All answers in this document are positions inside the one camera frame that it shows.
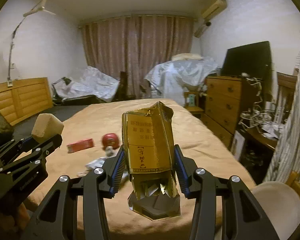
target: gold cigarette box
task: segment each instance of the gold cigarette box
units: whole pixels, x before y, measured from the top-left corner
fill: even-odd
[[[133,184],[129,207],[151,220],[180,214],[180,196],[176,188],[174,168],[172,116],[173,110],[162,102],[122,115],[122,141]],[[171,201],[173,204],[160,204],[163,199],[165,203]],[[160,206],[160,209],[153,209],[154,206]]]

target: wooden headboard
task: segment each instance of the wooden headboard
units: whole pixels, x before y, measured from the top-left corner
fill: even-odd
[[[11,125],[50,107],[52,98],[47,78],[15,80],[13,87],[0,84],[0,113]]]

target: white cord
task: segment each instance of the white cord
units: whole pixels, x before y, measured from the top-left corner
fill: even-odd
[[[262,86],[260,81],[256,78],[246,78],[246,80],[249,85],[258,86],[256,96],[259,97],[260,100],[253,103],[252,111],[244,111],[240,114],[241,120],[239,121],[239,124],[242,125],[244,130],[256,127],[258,132],[261,133],[258,126],[269,124],[271,122],[271,116],[268,113],[263,113],[262,108],[259,105],[263,101],[261,97]],[[249,120],[249,125],[246,125],[243,120]]]

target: beige bedspread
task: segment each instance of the beige bedspread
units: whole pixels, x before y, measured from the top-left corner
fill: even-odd
[[[60,149],[47,157],[48,178],[30,195],[31,202],[39,204],[56,180],[64,174],[71,178],[84,171],[88,162],[104,156],[101,137],[114,132],[121,135],[121,115],[125,111],[149,107],[159,99],[142,99],[109,104],[90,105],[64,121],[63,143]],[[214,176],[229,178],[238,175],[249,188],[255,186],[248,172],[226,149],[222,142],[203,123],[186,109],[170,99],[160,99],[174,111],[172,129],[174,143],[180,145],[186,157],[193,158]],[[68,154],[66,145],[78,140],[93,138],[95,147]],[[127,198],[132,185],[127,182],[115,198],[105,199],[106,215],[111,239],[188,239],[194,211],[194,200],[181,195],[181,216],[152,222],[128,208]],[[78,228],[83,228],[82,197],[78,202]],[[221,221],[221,199],[217,200],[217,223]]]

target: pink curtain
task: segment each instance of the pink curtain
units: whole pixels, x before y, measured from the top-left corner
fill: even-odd
[[[111,18],[83,27],[87,63],[119,78],[128,75],[128,93],[139,98],[144,76],[157,64],[190,52],[193,19],[143,15]]]

